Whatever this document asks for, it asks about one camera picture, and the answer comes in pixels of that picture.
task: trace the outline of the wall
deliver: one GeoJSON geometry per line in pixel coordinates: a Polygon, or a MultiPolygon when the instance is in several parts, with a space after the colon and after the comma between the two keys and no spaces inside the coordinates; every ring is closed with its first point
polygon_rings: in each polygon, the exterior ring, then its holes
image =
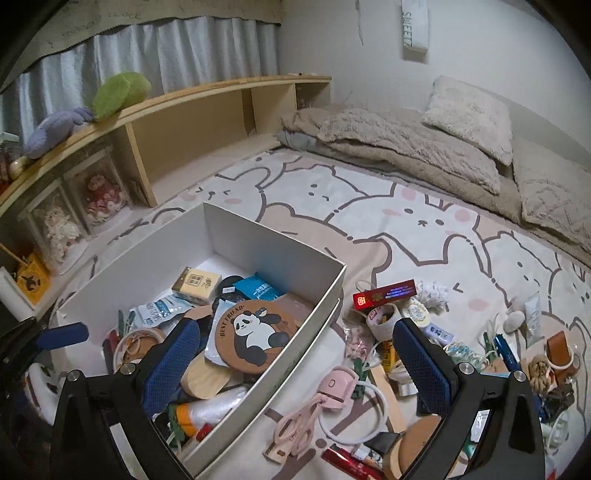
{"type": "Polygon", "coordinates": [[[400,0],[283,4],[281,73],[332,75],[335,102],[423,111],[433,80],[447,75],[527,107],[591,152],[591,80],[539,18],[499,0],[428,0],[421,57],[403,51],[400,0]]]}

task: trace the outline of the curtain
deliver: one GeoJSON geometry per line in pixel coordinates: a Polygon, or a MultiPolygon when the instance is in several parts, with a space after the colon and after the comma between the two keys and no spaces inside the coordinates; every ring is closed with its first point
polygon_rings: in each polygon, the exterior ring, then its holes
{"type": "Polygon", "coordinates": [[[0,130],[21,143],[50,113],[92,106],[111,75],[141,72],[150,96],[201,83],[278,73],[275,24],[197,17],[130,25],[41,59],[0,96],[0,130]]]}

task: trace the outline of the open box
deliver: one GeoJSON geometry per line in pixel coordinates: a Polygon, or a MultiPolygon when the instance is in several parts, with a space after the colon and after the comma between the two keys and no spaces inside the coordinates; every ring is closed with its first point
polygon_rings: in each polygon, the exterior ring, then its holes
{"type": "Polygon", "coordinates": [[[153,301],[186,266],[223,277],[259,272],[314,310],[240,405],[191,449],[191,473],[214,461],[261,411],[306,353],[339,303],[345,265],[318,250],[220,207],[204,203],[176,217],[122,254],[59,310],[59,325],[83,322],[89,339],[52,353],[56,371],[107,373],[102,343],[118,310],[153,301]]]}

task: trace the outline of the pillow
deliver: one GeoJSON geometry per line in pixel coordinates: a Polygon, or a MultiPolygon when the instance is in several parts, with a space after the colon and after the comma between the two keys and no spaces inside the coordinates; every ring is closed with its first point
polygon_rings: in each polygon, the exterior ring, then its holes
{"type": "Polygon", "coordinates": [[[423,123],[480,148],[509,165],[513,157],[509,108],[474,86],[449,77],[439,77],[423,123]]]}
{"type": "Polygon", "coordinates": [[[591,173],[526,140],[515,141],[514,174],[524,220],[591,252],[591,173]]]}

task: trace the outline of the teal package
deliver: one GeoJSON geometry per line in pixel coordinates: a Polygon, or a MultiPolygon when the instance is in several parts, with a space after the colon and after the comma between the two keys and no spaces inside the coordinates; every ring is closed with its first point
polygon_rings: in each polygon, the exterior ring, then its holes
{"type": "Polygon", "coordinates": [[[251,300],[275,300],[284,294],[263,280],[258,272],[237,281],[234,286],[251,300]]]}

